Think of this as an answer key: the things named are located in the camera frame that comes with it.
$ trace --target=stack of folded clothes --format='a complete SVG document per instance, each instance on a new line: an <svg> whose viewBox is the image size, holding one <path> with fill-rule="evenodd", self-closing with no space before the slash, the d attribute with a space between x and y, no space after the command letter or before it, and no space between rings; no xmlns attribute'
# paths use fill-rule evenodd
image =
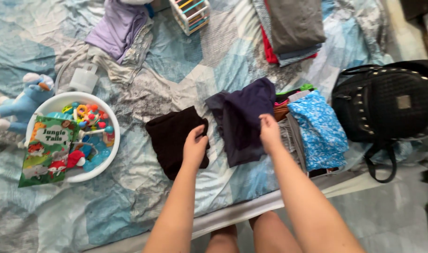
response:
<svg viewBox="0 0 428 253"><path fill-rule="evenodd" d="M314 58L326 40L321 0L253 0L266 60L280 67Z"/></svg>

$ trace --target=purple clothing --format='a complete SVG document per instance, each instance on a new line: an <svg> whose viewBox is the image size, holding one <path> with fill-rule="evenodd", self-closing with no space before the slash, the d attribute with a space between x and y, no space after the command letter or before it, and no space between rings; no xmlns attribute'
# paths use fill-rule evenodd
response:
<svg viewBox="0 0 428 253"><path fill-rule="evenodd" d="M99 47L120 64L147 19L148 11L143 5L105 0L105 15L85 42Z"/></svg>
<svg viewBox="0 0 428 253"><path fill-rule="evenodd" d="M264 113L274 115L275 99L275 85L267 78L259 78L228 95L225 101L233 105L251 127L261 129L259 116Z"/></svg>

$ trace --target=tiled floor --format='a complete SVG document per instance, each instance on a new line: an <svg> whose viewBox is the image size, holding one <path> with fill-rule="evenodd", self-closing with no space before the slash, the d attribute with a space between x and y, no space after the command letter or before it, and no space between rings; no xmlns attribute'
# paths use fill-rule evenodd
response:
<svg viewBox="0 0 428 253"><path fill-rule="evenodd" d="M364 249L378 253L428 253L428 226L424 211L428 184L420 175L380 187L330 198ZM290 227L283 209L275 210ZM237 224L240 252L253 253L248 222ZM209 234L192 241L192 253L204 252Z"/></svg>

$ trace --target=plush toy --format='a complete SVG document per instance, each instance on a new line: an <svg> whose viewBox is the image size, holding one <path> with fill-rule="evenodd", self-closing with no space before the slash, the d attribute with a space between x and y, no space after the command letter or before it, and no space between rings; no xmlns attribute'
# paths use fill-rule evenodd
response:
<svg viewBox="0 0 428 253"><path fill-rule="evenodd" d="M54 82L46 75L27 73L25 87L16 99L0 97L0 130L25 135L26 127L36 109L54 95Z"/></svg>

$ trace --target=blue patterned bedsheet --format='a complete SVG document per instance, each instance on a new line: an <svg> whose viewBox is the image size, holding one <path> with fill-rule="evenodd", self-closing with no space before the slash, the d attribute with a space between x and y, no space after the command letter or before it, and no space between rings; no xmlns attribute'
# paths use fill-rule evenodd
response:
<svg viewBox="0 0 428 253"><path fill-rule="evenodd" d="M155 16L150 52L131 85L111 83L101 72L94 94L111 105L121 124L119 152L104 173L82 183L18 189L24 151L9 147L0 153L0 252L78 252L150 230L171 182L144 124L192 105L210 121L211 144L210 165L197 175L195 216L275 191L267 157L228 168L203 101L263 76L277 91L312 83L328 98L341 69L391 61L382 53L386 20L378 0L323 0L327 40L318 56L281 68L265 60L251 0L210 2L210 24L190 37L170 10ZM26 72L55 77L102 15L102 0L1 0L0 92L20 93ZM85 59L80 51L62 84Z"/></svg>

